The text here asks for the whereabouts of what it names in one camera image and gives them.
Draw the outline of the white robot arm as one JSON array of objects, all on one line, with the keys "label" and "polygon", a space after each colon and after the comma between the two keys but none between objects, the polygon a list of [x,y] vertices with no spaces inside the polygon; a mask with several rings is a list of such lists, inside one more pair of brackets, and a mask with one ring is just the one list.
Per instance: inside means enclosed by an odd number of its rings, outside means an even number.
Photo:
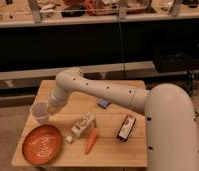
[{"label": "white robot arm", "polygon": [[199,171],[195,110],[181,87],[165,83],[146,90],[89,80],[80,68],[74,67],[56,75],[49,104],[62,108],[73,92],[105,99],[145,116],[147,171]]}]

